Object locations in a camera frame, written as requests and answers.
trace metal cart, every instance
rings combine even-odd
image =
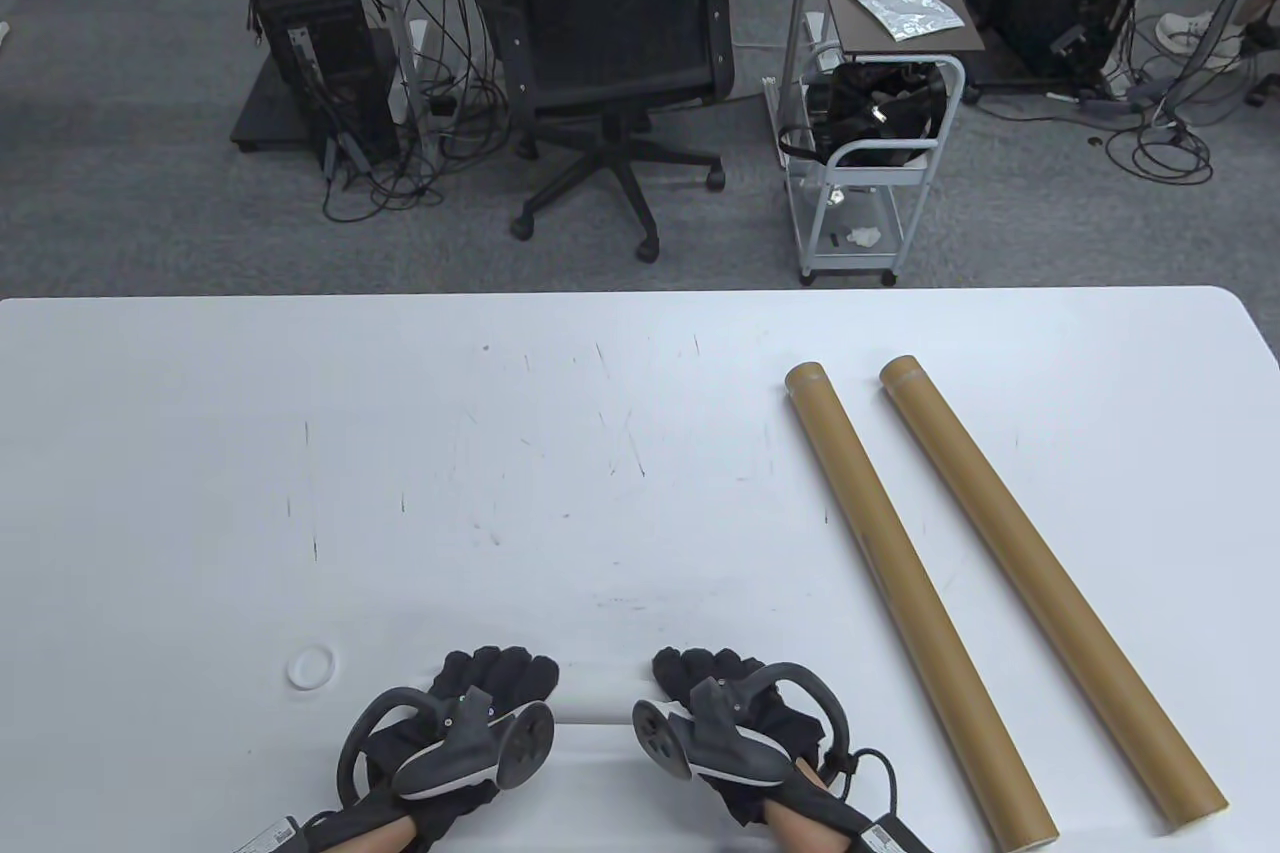
[[[838,41],[819,44],[813,49],[801,76],[814,76],[827,50],[840,49]],[[858,56],[859,63],[923,63],[937,65],[947,82],[947,108],[942,126],[933,140],[856,140],[832,152],[827,163],[786,158],[787,205],[795,227],[796,250],[800,251],[800,283],[809,286],[815,272],[837,269],[879,269],[883,286],[895,286],[911,251],[915,229],[929,197],[929,187],[942,159],[942,150],[955,120],[956,108],[964,93],[965,73],[960,60],[945,53],[888,54]],[[800,104],[805,102],[806,85],[800,82]],[[801,127],[790,134],[792,143],[813,149],[813,132],[804,108],[796,111]],[[841,167],[852,152],[870,150],[924,150],[905,167]],[[899,213],[895,187],[916,187],[918,193],[905,227]],[[851,240],[851,231],[874,227],[878,240],[860,246]],[[865,233],[858,237],[868,242]]]

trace hand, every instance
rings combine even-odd
[[[759,660],[742,660],[732,649],[722,649],[712,656],[707,649],[686,649],[681,653],[667,647],[653,658],[653,676],[663,693],[687,710],[691,689],[708,676],[718,680],[740,680],[762,666],[764,665]],[[786,749],[791,761],[804,761],[810,767],[818,766],[818,745],[823,738],[822,724],[787,707],[777,686],[769,686],[753,699],[737,725],[763,733]],[[764,822],[764,789],[708,776],[703,779],[721,794],[728,812],[741,825]]]
[[[461,651],[449,653],[428,693],[440,702],[449,702],[476,686],[493,697],[494,716],[503,716],[525,703],[547,699],[558,681],[559,666],[554,660],[532,657],[521,647],[483,647],[471,654]],[[421,711],[378,730],[365,740],[361,752],[365,753],[369,794],[355,806],[324,818],[316,817],[307,825],[312,853],[321,853],[404,816],[413,818],[417,831],[417,839],[410,845],[416,853],[425,853],[454,820],[498,795],[498,785],[493,780],[417,802],[392,793],[390,780],[401,765],[444,738],[443,719]]]

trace label sticker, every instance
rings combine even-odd
[[[867,844],[867,848],[872,850],[872,853],[906,853],[906,850],[897,844],[897,840],[892,839],[884,827],[878,824],[873,824],[863,831],[863,843]]]
[[[288,817],[284,817],[268,826],[236,853],[275,853],[288,840],[292,840],[294,834],[297,830],[293,829],[293,824],[289,822]]]

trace chair armrest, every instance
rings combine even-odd
[[[733,90],[733,29],[730,24],[728,0],[707,0],[707,35],[710,40],[712,100],[728,97]]]
[[[503,6],[502,0],[475,1],[484,18],[485,33],[489,33],[489,44],[503,65],[512,122],[531,126],[536,97],[525,15],[518,9]]]

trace plastic bag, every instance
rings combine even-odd
[[[955,9],[941,0],[856,0],[900,44],[913,36],[940,33],[964,26]]]

